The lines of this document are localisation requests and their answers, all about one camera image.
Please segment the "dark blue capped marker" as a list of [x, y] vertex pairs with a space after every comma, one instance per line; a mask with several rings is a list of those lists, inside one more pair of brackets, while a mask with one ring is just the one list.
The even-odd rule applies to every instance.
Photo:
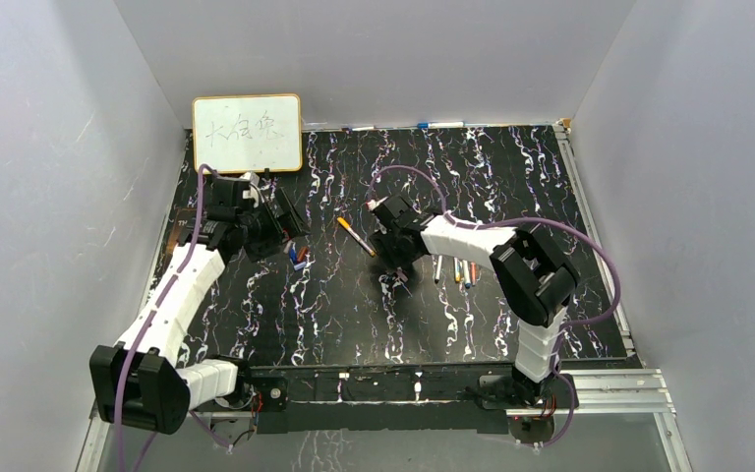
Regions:
[[442, 280], [442, 272], [443, 272], [443, 256], [436, 256], [435, 257], [435, 270], [434, 270], [434, 283], [440, 284]]

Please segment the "yellow capped marker pen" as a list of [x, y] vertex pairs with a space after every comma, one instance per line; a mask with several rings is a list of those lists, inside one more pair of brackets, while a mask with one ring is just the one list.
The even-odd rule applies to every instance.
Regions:
[[362, 248], [370, 257], [374, 258], [377, 253], [376, 251], [367, 243], [367, 241], [361, 237], [350, 225], [350, 223], [342, 216], [338, 216], [336, 218], [339, 225], [349, 234], [349, 236], [359, 245], [360, 248]]

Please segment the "brown capped yellow-end marker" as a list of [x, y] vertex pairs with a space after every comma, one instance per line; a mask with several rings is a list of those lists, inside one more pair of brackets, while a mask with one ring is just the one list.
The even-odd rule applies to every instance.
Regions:
[[453, 260], [453, 276], [456, 283], [460, 283], [463, 280], [463, 268], [459, 259]]

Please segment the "light blue capped marker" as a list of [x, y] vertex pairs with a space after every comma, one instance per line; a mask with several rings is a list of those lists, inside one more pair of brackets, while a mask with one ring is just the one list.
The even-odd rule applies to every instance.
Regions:
[[462, 271], [463, 271], [462, 279], [463, 279], [464, 287], [466, 289], [469, 289], [472, 286], [473, 282], [472, 282], [471, 266], [468, 261], [462, 262]]

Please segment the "blue capped whiteboard marker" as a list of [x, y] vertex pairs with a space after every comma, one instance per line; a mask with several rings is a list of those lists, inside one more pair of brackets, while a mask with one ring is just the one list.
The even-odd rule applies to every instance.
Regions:
[[465, 122], [463, 121], [441, 121], [441, 122], [420, 122], [417, 123], [417, 129], [450, 129], [450, 128], [463, 128]]

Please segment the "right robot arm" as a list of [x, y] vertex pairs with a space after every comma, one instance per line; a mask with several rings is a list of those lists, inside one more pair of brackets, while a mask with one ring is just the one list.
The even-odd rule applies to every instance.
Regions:
[[451, 257], [494, 273], [518, 319], [518, 347], [508, 375], [482, 375], [466, 392], [487, 409], [541, 406], [553, 393], [558, 339], [580, 275], [554, 240], [538, 228], [485, 228], [449, 214], [424, 213], [404, 197], [368, 202], [378, 229], [369, 237], [391, 268], [423, 256]]

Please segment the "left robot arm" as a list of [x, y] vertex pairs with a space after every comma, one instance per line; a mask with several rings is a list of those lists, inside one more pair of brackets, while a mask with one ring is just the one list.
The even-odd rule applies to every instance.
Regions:
[[100, 418], [170, 435], [189, 411], [219, 398], [231, 409], [253, 400], [246, 361], [215, 355], [178, 367], [179, 349], [205, 296], [238, 254], [257, 263], [308, 235], [304, 217], [281, 190], [265, 194], [259, 175], [216, 177], [210, 197], [179, 232], [165, 272], [134, 322], [89, 358]]

